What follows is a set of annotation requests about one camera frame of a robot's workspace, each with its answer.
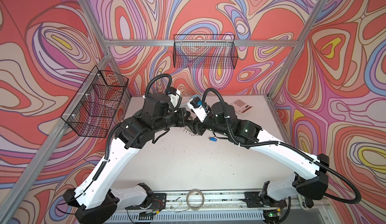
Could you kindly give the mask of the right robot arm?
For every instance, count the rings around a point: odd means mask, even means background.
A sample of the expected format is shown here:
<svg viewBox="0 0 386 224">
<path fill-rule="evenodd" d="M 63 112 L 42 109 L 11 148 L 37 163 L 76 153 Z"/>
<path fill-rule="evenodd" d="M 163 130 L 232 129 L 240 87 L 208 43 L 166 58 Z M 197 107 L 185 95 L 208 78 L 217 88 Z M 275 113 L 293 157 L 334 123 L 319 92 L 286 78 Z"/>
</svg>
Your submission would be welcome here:
<svg viewBox="0 0 386 224">
<path fill-rule="evenodd" d="M 307 154 L 280 141 L 261 126 L 237 117 L 233 106 L 217 102 L 212 106 L 199 97 L 190 99 L 187 106 L 196 115 L 190 129 L 202 135 L 206 130 L 221 134 L 231 143 L 257 151 L 278 161 L 293 171 L 281 181 L 267 181 L 259 194 L 266 205 L 279 203 L 286 197 L 303 196 L 308 201 L 321 200 L 327 191 L 328 176 L 321 164 L 329 158 Z"/>
</svg>

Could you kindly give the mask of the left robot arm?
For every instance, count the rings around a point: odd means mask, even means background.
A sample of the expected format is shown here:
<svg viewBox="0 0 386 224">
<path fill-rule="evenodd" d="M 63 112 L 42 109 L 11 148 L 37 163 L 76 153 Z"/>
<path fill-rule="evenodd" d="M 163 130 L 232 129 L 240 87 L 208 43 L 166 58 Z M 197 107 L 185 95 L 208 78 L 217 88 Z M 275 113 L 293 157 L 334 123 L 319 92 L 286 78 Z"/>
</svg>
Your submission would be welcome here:
<svg viewBox="0 0 386 224">
<path fill-rule="evenodd" d="M 146 94 L 143 108 L 111 129 L 102 159 L 81 185 L 63 195 L 65 203 L 76 208 L 74 216 L 79 223 L 102 224 L 117 210 L 148 209 L 154 202 L 163 207 L 144 183 L 127 189 L 111 186 L 146 143 L 157 141 L 156 133 L 186 126 L 190 112 L 180 107 L 180 93 L 173 88 L 168 93 Z"/>
</svg>

